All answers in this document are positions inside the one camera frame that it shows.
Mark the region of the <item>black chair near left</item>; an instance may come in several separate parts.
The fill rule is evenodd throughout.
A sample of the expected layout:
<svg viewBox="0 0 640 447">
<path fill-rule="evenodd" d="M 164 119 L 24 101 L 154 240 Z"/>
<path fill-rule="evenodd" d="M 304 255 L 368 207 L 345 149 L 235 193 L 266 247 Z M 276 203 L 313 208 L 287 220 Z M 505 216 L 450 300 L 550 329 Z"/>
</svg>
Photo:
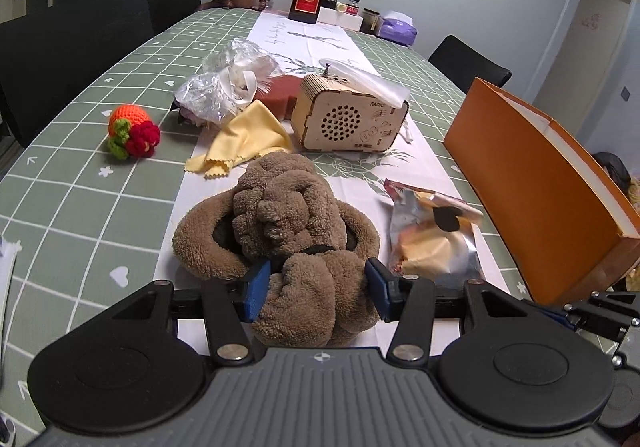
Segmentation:
<svg viewBox="0 0 640 447">
<path fill-rule="evenodd" d="M 153 37 L 147 0 L 73 0 L 1 25 L 1 117 L 35 137 L 93 80 Z"/>
</svg>

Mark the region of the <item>orange snack packet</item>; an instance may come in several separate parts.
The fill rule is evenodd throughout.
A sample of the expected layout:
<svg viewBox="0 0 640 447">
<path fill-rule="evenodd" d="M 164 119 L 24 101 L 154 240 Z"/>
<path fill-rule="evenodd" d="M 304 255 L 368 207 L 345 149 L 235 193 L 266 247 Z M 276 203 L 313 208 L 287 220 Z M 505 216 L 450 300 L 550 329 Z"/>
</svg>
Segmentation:
<svg viewBox="0 0 640 447">
<path fill-rule="evenodd" d="M 388 269 L 447 289 L 482 279 L 474 228 L 484 214 L 465 201 L 426 188 L 386 180 L 393 201 Z"/>
</svg>

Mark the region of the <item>maroon sponge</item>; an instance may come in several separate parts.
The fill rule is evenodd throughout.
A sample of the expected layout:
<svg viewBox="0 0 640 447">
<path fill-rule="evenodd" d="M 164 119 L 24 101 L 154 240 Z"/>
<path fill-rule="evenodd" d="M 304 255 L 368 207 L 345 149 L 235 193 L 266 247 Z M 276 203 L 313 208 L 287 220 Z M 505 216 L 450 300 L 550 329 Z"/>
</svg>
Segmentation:
<svg viewBox="0 0 640 447">
<path fill-rule="evenodd" d="M 274 77 L 267 92 L 258 90 L 256 100 L 260 100 L 280 121 L 290 120 L 300 92 L 301 77 L 285 74 Z"/>
</svg>

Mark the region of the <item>white table runner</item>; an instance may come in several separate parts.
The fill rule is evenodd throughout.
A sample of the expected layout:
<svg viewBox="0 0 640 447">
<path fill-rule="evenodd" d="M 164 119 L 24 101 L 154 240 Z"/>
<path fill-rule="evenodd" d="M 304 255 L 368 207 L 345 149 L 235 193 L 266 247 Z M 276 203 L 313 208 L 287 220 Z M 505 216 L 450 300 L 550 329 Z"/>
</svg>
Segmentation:
<svg viewBox="0 0 640 447">
<path fill-rule="evenodd" d="M 388 261 L 392 200 L 385 181 L 398 181 L 483 206 L 444 137 L 464 94 L 417 52 L 360 32 L 308 25 L 272 14 L 206 11 L 201 30 L 258 45 L 277 60 L 273 95 L 298 104 L 282 126 L 335 196 L 368 215 Z"/>
</svg>

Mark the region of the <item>right side door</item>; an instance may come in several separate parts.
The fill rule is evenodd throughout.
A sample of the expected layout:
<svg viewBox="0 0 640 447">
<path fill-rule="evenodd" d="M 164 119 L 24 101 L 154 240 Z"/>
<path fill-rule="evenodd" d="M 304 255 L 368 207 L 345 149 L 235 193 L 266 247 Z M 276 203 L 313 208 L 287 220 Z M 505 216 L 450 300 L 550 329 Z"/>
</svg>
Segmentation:
<svg viewBox="0 0 640 447">
<path fill-rule="evenodd" d="M 577 134 L 622 48 L 637 0 L 579 0 L 534 105 Z"/>
</svg>

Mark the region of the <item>purple tissue pack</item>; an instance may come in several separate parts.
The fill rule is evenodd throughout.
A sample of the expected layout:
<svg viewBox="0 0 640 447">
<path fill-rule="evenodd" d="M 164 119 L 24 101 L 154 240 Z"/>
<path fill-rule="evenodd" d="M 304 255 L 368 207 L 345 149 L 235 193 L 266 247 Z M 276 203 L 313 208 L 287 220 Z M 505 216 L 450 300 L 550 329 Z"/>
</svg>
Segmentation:
<svg viewBox="0 0 640 447">
<path fill-rule="evenodd" d="M 386 41 L 413 46 L 418 30 L 413 25 L 411 17 L 399 12 L 388 11 L 378 16 L 374 34 Z"/>
</svg>

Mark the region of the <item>black chair right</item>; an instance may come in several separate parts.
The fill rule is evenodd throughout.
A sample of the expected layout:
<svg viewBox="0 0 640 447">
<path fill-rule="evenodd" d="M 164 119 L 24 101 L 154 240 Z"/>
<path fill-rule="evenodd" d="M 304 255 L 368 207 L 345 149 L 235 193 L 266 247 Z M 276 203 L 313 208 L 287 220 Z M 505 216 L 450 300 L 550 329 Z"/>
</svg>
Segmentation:
<svg viewBox="0 0 640 447">
<path fill-rule="evenodd" d="M 512 77 L 508 68 L 492 62 L 452 34 L 440 42 L 428 61 L 463 93 L 469 92 L 476 78 L 502 88 Z"/>
</svg>

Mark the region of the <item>orange cardboard box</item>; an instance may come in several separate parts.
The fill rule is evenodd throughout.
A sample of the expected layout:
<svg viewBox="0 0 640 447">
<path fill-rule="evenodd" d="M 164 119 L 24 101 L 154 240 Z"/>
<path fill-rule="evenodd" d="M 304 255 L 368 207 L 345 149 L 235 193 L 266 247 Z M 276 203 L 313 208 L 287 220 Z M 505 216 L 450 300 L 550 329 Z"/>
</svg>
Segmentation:
<svg viewBox="0 0 640 447">
<path fill-rule="evenodd" d="M 639 264 L 639 214 L 558 122 L 475 79 L 446 133 L 532 299 L 564 304 Z"/>
</svg>

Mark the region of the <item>dark glass jar right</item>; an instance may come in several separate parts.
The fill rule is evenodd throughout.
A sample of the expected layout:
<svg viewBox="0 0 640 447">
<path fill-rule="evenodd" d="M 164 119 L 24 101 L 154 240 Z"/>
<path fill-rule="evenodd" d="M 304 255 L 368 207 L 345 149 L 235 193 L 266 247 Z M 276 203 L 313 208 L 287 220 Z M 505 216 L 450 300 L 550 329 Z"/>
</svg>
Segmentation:
<svg viewBox="0 0 640 447">
<path fill-rule="evenodd" d="M 380 19 L 380 13 L 377 11 L 364 8 L 361 11 L 362 22 L 360 25 L 360 31 L 365 34 L 375 33 L 375 27 Z"/>
</svg>

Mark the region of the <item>crocheted orange red strawberry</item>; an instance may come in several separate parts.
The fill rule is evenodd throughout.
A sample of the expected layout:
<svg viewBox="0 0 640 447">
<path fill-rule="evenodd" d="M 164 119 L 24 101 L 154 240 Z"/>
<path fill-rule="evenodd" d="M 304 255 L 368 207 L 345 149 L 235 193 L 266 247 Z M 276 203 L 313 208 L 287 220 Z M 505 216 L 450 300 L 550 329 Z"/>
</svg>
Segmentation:
<svg viewBox="0 0 640 447">
<path fill-rule="evenodd" d="M 160 144 L 160 128 L 137 105 L 120 105 L 110 115 L 107 148 L 119 160 L 151 158 Z"/>
</svg>

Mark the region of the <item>wooden radio box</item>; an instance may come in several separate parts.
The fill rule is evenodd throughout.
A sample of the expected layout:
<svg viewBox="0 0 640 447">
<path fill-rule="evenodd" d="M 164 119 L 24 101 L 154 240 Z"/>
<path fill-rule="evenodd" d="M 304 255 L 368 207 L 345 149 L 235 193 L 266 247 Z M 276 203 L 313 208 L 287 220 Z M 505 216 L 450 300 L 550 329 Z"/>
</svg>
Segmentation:
<svg viewBox="0 0 640 447">
<path fill-rule="evenodd" d="M 409 112 L 410 92 L 370 72 L 322 59 L 308 74 L 291 116 L 299 145 L 310 152 L 385 152 Z"/>
</svg>

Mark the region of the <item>white small box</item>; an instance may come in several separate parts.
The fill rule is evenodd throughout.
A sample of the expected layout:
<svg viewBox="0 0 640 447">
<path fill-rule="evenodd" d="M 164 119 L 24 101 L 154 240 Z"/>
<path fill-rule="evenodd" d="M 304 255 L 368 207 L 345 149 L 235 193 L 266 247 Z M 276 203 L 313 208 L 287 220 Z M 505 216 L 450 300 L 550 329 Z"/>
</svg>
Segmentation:
<svg viewBox="0 0 640 447">
<path fill-rule="evenodd" d="M 321 7 L 317 22 L 322 24 L 339 26 L 343 29 L 359 31 L 363 22 L 363 18 L 359 15 L 341 13 L 332 8 Z"/>
</svg>

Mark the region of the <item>brown plush toy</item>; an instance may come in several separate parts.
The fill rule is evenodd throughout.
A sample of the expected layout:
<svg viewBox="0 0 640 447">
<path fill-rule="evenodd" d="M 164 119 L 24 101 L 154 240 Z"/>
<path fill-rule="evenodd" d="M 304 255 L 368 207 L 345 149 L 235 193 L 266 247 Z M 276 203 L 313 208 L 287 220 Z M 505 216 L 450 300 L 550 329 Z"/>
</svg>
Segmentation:
<svg viewBox="0 0 640 447">
<path fill-rule="evenodd" d="M 203 280 L 240 279 L 270 261 L 252 325 L 263 345 L 342 347 L 378 322 L 364 274 L 380 251 L 378 231 L 304 156 L 270 152 L 252 161 L 233 188 L 186 213 L 172 250 Z"/>
</svg>

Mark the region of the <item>clear plastic bag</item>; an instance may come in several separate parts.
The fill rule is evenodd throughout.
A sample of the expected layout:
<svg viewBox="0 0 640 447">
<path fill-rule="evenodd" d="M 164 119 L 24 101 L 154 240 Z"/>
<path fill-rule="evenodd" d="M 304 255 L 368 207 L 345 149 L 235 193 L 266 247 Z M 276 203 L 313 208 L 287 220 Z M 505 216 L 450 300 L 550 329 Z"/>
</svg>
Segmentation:
<svg viewBox="0 0 640 447">
<path fill-rule="evenodd" d="M 171 109 L 194 126 L 220 128 L 257 93 L 268 93 L 280 74 L 273 56 L 254 42 L 235 38 L 204 58 L 200 72 L 178 87 Z"/>
</svg>

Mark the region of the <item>green grid tablecloth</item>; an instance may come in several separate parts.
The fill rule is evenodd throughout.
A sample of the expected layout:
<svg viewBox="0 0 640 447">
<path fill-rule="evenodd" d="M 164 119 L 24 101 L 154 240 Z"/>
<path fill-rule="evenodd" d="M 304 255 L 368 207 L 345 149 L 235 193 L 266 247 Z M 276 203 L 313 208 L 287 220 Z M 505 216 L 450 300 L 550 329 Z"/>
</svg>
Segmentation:
<svg viewBox="0 0 640 447">
<path fill-rule="evenodd" d="M 27 372 L 46 346 L 155 278 L 186 277 L 170 256 L 183 169 L 207 136 L 183 126 L 172 94 L 235 37 L 195 13 L 96 79 L 21 154 L 1 183 L 1 230 L 17 244 L 2 328 L 1 412 L 17 444 L 66 446 L 43 433 Z M 107 126 L 120 105 L 160 128 L 151 158 L 119 160 Z M 166 425 L 154 446 L 505 446 L 459 417 L 426 381 L 372 352 L 276 355 L 265 375 L 227 375 L 193 424 Z"/>
</svg>

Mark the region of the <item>yellow cloth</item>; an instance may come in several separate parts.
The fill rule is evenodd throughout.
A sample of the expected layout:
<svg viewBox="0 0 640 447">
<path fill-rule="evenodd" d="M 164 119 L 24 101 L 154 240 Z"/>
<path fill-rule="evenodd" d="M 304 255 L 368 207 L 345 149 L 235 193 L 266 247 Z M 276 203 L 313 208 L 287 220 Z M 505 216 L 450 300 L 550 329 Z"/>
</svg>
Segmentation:
<svg viewBox="0 0 640 447">
<path fill-rule="evenodd" d="M 186 160 L 184 170 L 204 178 L 222 178 L 236 166 L 269 152 L 293 150 L 280 121 L 260 100 L 254 100 L 218 132 L 205 154 Z"/>
</svg>

